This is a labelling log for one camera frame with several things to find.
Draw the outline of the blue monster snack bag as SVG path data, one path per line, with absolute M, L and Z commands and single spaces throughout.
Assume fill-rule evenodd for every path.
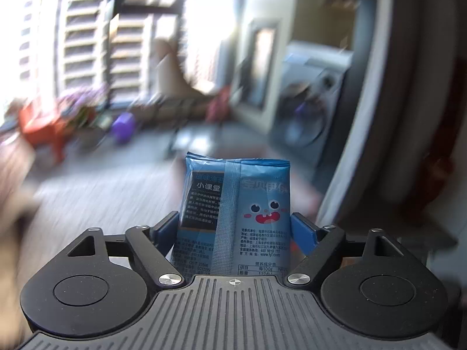
M 290 269 L 290 162 L 188 153 L 171 262 L 195 275 L 285 276 Z

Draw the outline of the purple ball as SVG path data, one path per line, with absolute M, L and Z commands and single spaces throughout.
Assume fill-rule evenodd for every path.
M 111 136 L 117 144 L 123 145 L 133 138 L 135 128 L 135 116 L 130 112 L 124 112 L 111 125 Z

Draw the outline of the cream upholstered chair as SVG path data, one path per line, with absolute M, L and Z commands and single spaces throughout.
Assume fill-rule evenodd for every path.
M 172 110 L 172 133 L 165 151 L 165 157 L 174 156 L 177 135 L 186 124 L 200 112 L 205 116 L 208 105 L 216 95 L 205 94 L 193 88 L 184 78 L 176 51 L 168 40 L 156 39 L 154 52 L 157 59 L 156 81 L 158 92 L 152 99 L 151 121 L 160 123 L 162 110 L 168 106 Z

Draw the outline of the red bag on floor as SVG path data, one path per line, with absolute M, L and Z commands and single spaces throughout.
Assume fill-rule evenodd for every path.
M 209 123 L 223 123 L 229 118 L 230 87 L 223 87 L 215 98 L 208 104 L 206 121 Z

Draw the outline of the purple orchid flower pot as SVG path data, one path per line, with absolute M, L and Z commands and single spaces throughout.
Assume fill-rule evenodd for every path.
M 101 109 L 106 105 L 108 86 L 87 86 L 73 89 L 59 97 L 59 109 L 66 118 L 67 129 L 78 131 L 98 128 Z

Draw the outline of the orange kids chair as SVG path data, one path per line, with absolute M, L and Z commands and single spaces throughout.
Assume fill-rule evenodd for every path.
M 60 164 L 65 159 L 65 147 L 72 137 L 68 121 L 59 111 L 55 100 L 30 99 L 18 112 L 21 134 L 33 147 L 49 146 L 55 162 Z

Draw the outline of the black framed door panel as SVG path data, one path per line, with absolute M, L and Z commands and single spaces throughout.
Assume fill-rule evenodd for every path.
M 232 108 L 263 111 L 275 65 L 280 20 L 257 17 L 241 27 L 239 62 L 235 70 Z

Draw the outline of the grey washing machine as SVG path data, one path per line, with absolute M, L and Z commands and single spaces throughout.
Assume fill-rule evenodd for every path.
M 303 41 L 287 45 L 271 143 L 316 167 L 353 52 Z

